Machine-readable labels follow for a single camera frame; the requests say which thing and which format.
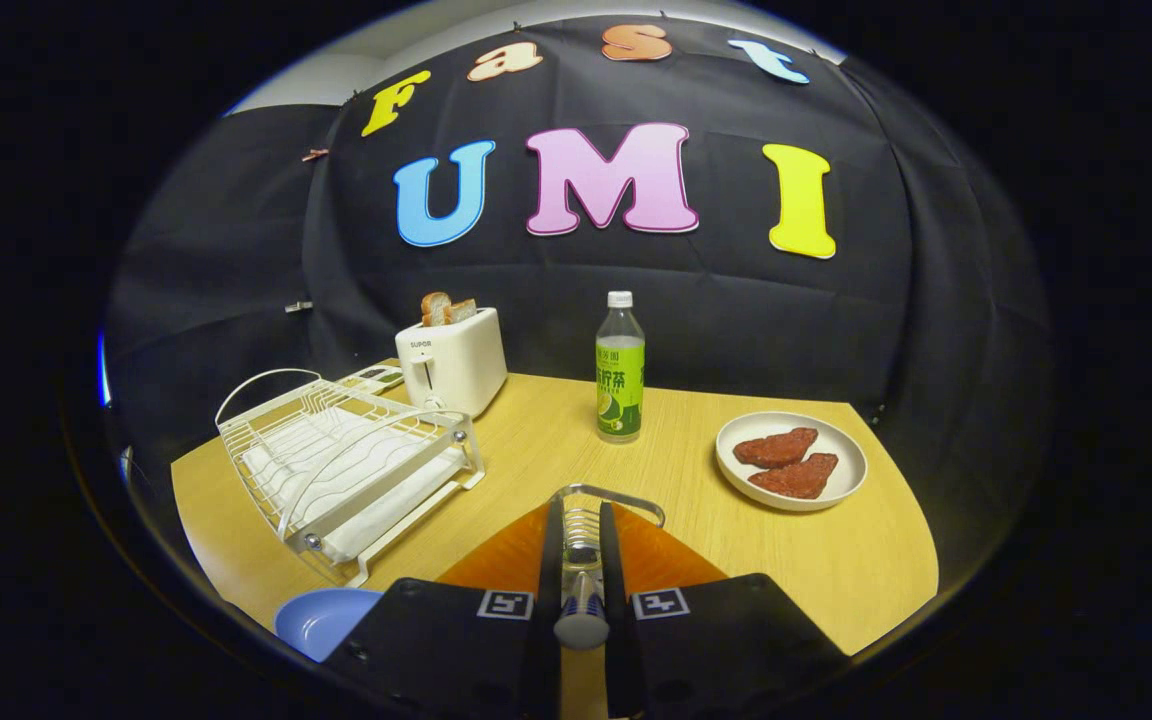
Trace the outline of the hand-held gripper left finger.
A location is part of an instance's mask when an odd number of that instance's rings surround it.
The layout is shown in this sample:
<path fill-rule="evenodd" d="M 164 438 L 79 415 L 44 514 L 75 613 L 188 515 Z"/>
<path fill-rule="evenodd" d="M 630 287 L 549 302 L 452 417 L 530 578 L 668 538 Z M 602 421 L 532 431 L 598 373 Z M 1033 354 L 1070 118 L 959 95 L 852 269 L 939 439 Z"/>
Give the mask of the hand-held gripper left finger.
<path fill-rule="evenodd" d="M 561 526 L 544 505 L 536 591 L 397 579 L 325 669 L 384 719 L 558 719 Z"/>

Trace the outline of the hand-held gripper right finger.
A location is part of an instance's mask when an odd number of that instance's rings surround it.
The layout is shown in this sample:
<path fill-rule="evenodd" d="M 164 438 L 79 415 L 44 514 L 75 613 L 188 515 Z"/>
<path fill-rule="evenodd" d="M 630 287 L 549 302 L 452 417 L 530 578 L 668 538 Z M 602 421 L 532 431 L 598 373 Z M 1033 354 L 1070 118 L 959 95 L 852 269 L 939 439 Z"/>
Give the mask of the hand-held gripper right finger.
<path fill-rule="evenodd" d="M 609 502 L 599 541 L 611 717 L 791 719 L 852 666 L 767 574 L 632 592 L 626 514 Z"/>

